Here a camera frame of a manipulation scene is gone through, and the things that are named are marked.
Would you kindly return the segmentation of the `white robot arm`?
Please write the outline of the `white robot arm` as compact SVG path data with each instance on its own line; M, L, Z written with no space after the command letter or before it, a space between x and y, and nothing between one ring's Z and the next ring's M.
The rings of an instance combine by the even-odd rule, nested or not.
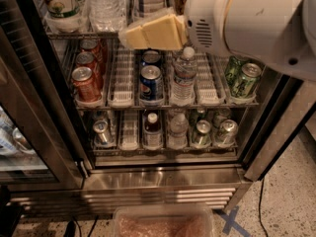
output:
M316 0L187 0L118 32L129 49L178 50L186 42L217 56L241 55L298 79L316 80Z

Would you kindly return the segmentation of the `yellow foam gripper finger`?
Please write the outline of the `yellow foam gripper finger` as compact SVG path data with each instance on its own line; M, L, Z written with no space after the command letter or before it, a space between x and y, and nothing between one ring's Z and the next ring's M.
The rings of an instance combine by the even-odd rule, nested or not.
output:
M118 32L121 44L129 49L146 49L147 39L143 33L144 21L137 21Z
M180 50L188 41L184 16L169 14L142 26L149 48Z

